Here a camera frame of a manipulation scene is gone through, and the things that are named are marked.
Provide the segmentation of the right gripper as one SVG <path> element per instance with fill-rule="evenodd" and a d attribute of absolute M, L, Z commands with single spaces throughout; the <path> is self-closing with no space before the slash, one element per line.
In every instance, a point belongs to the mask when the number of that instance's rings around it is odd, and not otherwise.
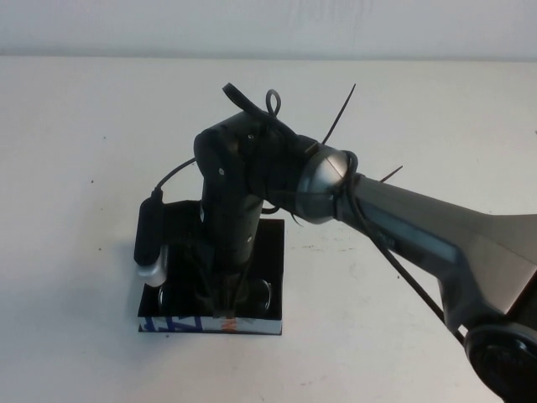
<path fill-rule="evenodd" d="M 215 184 L 205 184 L 201 207 L 203 227 L 214 254 L 210 268 L 212 315 L 234 318 L 245 272 L 252 259 L 258 228 L 258 198 Z"/>

